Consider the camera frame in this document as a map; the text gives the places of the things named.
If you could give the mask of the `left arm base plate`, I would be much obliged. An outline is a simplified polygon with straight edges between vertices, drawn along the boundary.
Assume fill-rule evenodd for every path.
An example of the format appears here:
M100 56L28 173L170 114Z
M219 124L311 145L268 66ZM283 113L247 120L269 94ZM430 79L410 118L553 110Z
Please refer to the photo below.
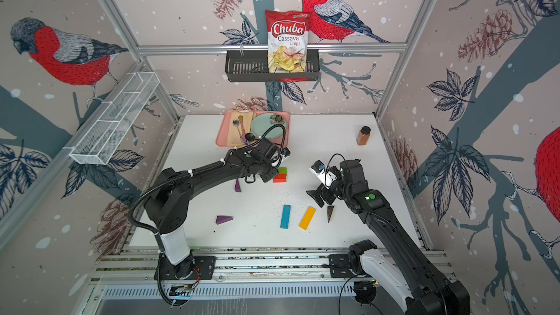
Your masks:
M182 262L173 265L164 254L160 254L154 280L210 280L214 273L216 257L189 255Z

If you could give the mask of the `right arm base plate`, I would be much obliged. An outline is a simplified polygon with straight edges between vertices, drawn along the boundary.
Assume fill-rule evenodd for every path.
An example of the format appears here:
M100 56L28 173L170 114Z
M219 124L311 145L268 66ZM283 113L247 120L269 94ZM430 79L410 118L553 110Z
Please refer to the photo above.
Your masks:
M321 265L328 269L331 278L349 278L381 276L389 273L387 263L380 255L329 255L328 261Z

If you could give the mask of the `purple triangle block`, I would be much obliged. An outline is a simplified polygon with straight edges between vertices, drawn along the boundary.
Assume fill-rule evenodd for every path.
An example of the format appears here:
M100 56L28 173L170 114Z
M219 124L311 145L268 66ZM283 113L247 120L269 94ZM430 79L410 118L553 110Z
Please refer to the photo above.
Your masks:
M232 216L218 215L218 216L216 217L215 223L216 223L217 225L221 225L221 224L230 222L230 221L232 221L232 220L233 220L233 217L232 217Z
M241 193L241 192L242 192L242 188L241 188L241 185L240 185L239 179L237 179L237 180L236 180L236 183L235 183L235 188L234 188L234 190L235 190L235 191L236 191L237 193Z

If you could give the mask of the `red rectangular block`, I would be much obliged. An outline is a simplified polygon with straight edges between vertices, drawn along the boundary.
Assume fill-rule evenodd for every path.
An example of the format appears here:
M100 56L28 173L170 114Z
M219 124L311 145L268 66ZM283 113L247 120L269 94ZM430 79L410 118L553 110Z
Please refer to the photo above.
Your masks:
M287 175L286 174L278 174L273 178L274 183L285 183L287 182Z

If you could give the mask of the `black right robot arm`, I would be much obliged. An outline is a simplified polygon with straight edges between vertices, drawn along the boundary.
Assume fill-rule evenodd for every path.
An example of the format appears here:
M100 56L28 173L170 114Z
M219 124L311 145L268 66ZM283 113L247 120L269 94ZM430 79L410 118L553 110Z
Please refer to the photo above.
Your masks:
M384 195L369 187L360 160L328 167L316 161L310 170L320 186L307 194L319 206L336 199L360 218L392 258L388 262L370 240L350 246L351 271L378 281L405 314L469 314L470 295L460 281L436 268L398 221Z

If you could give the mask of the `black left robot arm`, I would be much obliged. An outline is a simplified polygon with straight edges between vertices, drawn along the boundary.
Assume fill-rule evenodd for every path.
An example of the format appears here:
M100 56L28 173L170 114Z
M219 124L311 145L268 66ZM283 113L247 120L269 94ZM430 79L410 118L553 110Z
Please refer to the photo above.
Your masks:
M237 179L244 179L247 184L254 183L257 177L264 183L271 181L279 174L281 162L290 155L284 146L286 136L284 125L272 125L258 140L227 151L217 162L181 172L167 168L131 204L129 223L153 234L160 256L172 267L174 278L186 279L195 270L183 228L192 199Z

